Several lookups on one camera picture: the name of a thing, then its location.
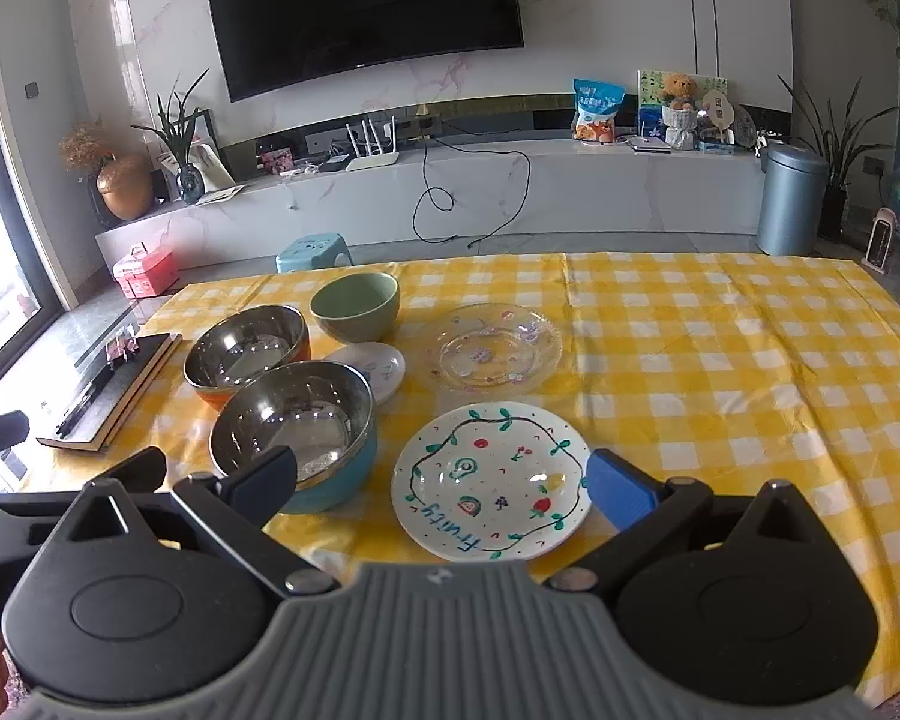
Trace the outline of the steel bowl blue exterior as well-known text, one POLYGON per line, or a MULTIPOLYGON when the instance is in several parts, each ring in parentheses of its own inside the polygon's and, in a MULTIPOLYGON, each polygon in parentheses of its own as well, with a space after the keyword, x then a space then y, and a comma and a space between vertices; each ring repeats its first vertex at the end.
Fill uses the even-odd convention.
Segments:
POLYGON ((377 405, 367 377, 340 362, 302 361, 240 388, 212 426, 214 470, 232 475, 274 447, 290 449, 297 463, 286 514, 318 514, 351 500, 379 448, 377 405))

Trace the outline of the grey blue trash bin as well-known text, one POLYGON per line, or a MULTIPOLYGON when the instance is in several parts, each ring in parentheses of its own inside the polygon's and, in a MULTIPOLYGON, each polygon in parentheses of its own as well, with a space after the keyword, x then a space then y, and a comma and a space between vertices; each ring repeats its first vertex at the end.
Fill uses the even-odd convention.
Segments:
POLYGON ((808 255, 818 237, 829 163, 811 149, 770 142, 761 149, 761 169, 756 244, 774 257, 808 255))

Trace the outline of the yellow checkered tablecloth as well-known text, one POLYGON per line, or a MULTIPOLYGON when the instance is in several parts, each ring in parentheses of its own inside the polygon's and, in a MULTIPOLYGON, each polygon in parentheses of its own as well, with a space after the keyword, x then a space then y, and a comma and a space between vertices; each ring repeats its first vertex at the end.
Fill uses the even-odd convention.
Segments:
MULTIPOLYGON (((459 305, 507 302, 557 325, 564 351, 530 395, 592 447, 662 478, 697 476, 719 493, 790 479, 823 517, 877 606, 880 642, 860 692, 900 691, 900 307, 858 265, 759 255, 557 254, 389 263, 401 286, 388 343, 414 349, 424 325, 459 305)), ((102 460, 56 454, 52 481, 82 484, 106 461, 159 445, 172 478, 209 470, 214 411, 183 382, 187 341, 256 304, 307 312, 343 270, 195 284, 144 332, 185 344, 102 460)), ((356 500, 329 514, 278 517, 268 535, 318 566, 430 561, 390 505, 401 447, 453 406, 411 372, 380 419, 380 455, 356 500)))

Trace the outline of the copper round vase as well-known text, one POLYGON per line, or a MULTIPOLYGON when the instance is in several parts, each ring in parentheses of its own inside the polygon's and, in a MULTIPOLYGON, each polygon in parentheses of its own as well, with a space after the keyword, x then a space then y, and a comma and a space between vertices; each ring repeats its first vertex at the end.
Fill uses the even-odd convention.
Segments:
POLYGON ((125 154, 109 161, 98 173, 97 190, 119 220, 141 218, 154 201, 151 161, 142 154, 125 154))

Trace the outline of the potted plant right side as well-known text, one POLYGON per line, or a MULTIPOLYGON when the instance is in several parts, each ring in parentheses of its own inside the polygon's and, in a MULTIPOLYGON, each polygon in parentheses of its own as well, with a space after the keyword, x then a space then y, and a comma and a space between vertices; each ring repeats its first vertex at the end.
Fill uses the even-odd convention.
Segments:
POLYGON ((867 142, 866 129, 873 122, 896 114, 899 107, 885 107, 870 115, 855 114, 855 103, 862 84, 862 80, 857 80, 845 103, 842 117, 837 117, 832 99, 827 99, 826 104, 820 106, 802 83, 789 83, 782 76, 779 76, 779 82, 811 130, 811 138, 798 137, 798 142, 808 146, 827 164, 818 236, 838 241, 842 238, 842 223, 848 202, 850 168, 865 154, 889 148, 889 143, 867 142))

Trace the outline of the teddy bear toy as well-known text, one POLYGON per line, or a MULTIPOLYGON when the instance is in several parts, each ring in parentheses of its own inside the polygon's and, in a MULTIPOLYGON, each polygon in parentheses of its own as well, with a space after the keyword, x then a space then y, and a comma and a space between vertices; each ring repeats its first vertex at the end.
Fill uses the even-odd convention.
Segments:
POLYGON ((673 151, 692 151, 696 148, 697 83, 686 73, 665 73, 662 76, 662 122, 665 142, 673 151))

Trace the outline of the black wall television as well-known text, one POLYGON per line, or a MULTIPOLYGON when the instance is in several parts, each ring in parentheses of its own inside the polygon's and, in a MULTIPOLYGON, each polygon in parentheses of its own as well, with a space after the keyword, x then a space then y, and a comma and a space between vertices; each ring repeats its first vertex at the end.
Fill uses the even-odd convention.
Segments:
POLYGON ((518 0, 209 0, 234 101, 356 68, 518 49, 518 0))

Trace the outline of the white marble tv console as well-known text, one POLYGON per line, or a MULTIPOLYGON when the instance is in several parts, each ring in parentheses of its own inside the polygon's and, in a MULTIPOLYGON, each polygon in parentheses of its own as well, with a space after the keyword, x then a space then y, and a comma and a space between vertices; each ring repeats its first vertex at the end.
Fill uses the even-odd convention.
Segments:
POLYGON ((572 140, 432 145, 359 172, 266 177, 222 202, 170 202, 98 234, 109 265, 166 245, 182 268, 272 257, 338 232, 352 245, 571 232, 758 227, 764 176, 749 153, 635 153, 572 140))

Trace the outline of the black notebook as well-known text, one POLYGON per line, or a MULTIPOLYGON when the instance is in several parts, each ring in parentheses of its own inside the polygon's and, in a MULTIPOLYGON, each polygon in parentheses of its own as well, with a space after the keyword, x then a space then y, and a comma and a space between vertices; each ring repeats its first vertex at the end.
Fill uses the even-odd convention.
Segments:
POLYGON ((109 385, 103 388, 102 394, 94 400, 89 410, 84 413, 77 426, 68 437, 60 439, 56 434, 56 426, 63 421, 63 416, 76 403, 80 392, 95 374, 102 369, 107 360, 105 349, 102 349, 92 361, 91 370, 86 380, 77 387, 73 401, 66 406, 63 415, 50 419, 45 427, 40 427, 35 440, 43 447, 50 449, 73 450, 73 452, 100 452, 112 444, 119 428, 130 417, 136 403, 141 400, 155 376, 175 353, 182 341, 178 333, 155 333, 155 335, 137 335, 139 353, 133 362, 126 362, 115 372, 109 385))

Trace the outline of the green plant glass vase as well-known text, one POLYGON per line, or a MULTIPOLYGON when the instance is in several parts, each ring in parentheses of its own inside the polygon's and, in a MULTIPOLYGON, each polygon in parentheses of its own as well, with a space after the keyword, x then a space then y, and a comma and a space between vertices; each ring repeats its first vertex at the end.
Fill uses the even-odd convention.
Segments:
POLYGON ((167 99, 157 96, 157 125, 133 124, 136 130, 152 133, 167 148, 170 156, 176 162, 175 185, 178 195, 187 205, 194 205, 205 195, 205 179, 198 167, 191 160, 191 145, 193 145, 196 126, 198 125, 203 109, 190 107, 190 98, 194 90, 198 88, 208 75, 209 70, 201 75, 187 87, 185 93, 172 91, 167 99))

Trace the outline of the pink storage box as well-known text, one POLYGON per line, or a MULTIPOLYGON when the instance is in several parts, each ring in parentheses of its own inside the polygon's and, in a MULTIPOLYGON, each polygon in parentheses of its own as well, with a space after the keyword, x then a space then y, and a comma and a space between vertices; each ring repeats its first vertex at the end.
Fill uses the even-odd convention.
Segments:
POLYGON ((178 281, 178 268, 166 245, 149 250, 137 244, 115 263, 112 275, 126 299, 157 298, 178 281))

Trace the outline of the steel bowl orange exterior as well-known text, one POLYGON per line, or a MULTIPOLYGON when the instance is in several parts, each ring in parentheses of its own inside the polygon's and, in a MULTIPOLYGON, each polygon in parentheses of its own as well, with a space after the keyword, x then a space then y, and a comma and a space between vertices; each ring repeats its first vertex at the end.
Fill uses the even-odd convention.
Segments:
POLYGON ((255 305, 217 322, 194 342, 183 379, 221 411, 240 388, 276 367, 308 361, 308 325, 292 305, 255 305))

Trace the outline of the blue snack bag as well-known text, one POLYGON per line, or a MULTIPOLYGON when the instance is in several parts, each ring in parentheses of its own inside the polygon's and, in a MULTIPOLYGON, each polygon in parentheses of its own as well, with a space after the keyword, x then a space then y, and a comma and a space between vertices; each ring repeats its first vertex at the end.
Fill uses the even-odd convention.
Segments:
POLYGON ((622 86, 575 78, 572 137, 582 143, 612 145, 616 140, 616 114, 624 98, 622 86))

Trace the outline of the green ceramic bowl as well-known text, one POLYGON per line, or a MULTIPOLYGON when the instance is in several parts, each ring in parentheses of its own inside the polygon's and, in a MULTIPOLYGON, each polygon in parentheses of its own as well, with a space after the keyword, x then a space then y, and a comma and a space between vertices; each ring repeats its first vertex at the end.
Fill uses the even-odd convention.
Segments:
POLYGON ((352 273, 325 284, 310 300, 323 332, 341 343, 380 341, 400 312, 400 282, 390 273, 352 273))

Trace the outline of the clear glass floral plate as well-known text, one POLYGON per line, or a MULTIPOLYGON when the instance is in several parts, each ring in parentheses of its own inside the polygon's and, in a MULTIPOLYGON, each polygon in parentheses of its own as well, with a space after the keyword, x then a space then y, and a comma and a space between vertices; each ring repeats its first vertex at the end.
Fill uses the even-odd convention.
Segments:
POLYGON ((429 322, 416 355, 434 387, 504 400, 530 392, 556 372, 562 335, 548 317, 528 307, 470 304, 429 322))

